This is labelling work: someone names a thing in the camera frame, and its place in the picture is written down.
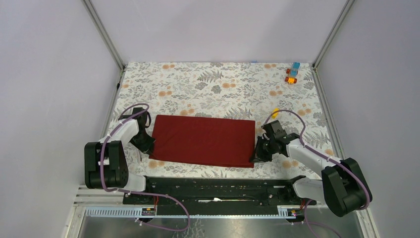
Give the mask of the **dark red cloth napkin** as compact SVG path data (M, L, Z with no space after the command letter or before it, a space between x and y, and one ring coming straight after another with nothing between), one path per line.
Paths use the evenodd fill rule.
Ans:
M253 168L253 120L158 115L150 158L187 164Z

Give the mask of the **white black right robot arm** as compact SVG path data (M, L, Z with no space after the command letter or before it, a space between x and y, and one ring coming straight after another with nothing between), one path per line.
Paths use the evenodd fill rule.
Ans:
M296 178L284 190L284 198L297 204L303 198L327 205L338 217L355 210L366 209L372 202L372 193L355 159L339 160L308 145L300 135L287 133L279 121L262 125L263 136L257 144L251 162L268 162L274 154L295 159L311 169L320 179Z

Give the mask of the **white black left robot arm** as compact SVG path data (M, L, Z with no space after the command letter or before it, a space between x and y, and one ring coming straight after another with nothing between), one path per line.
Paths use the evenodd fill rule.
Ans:
M124 148L132 144L141 153L151 155L155 139L147 134L151 124L149 105L144 103L128 107L117 121L117 126L96 142L89 142L84 147L85 185L89 189L105 191L135 192L139 202L152 201L154 191L146 186L146 177L129 172Z

